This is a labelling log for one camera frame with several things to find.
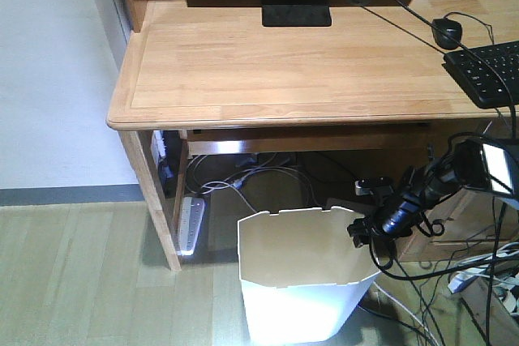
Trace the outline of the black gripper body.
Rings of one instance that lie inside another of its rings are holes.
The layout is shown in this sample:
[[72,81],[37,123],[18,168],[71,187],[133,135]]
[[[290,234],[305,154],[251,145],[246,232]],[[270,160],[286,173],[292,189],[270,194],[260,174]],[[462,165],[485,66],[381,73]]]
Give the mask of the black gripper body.
[[420,212],[432,209],[436,197],[427,189],[426,168],[409,167],[395,192],[374,216],[374,229],[384,237],[404,237],[405,231],[415,225]]

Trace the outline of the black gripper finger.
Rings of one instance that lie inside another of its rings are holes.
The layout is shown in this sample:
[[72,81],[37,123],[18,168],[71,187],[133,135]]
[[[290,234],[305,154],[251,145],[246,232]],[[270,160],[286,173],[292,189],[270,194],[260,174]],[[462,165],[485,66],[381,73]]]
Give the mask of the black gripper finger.
[[365,234],[357,234],[352,236],[354,247],[361,248],[370,244],[370,236]]
[[357,218],[347,227],[347,232],[350,236],[371,236],[373,222],[369,218]]

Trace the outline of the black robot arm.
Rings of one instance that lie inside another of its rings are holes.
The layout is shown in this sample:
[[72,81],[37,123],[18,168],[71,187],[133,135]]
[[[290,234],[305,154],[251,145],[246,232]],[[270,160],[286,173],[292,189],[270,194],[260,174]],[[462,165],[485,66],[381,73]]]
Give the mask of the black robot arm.
[[443,156],[419,169],[410,166],[396,188],[384,178],[357,185],[378,199],[374,211],[347,228],[355,247],[408,237],[413,227],[427,237],[439,236],[443,225],[427,220],[425,212],[461,189],[492,195],[518,209],[518,141],[469,137],[451,143]]

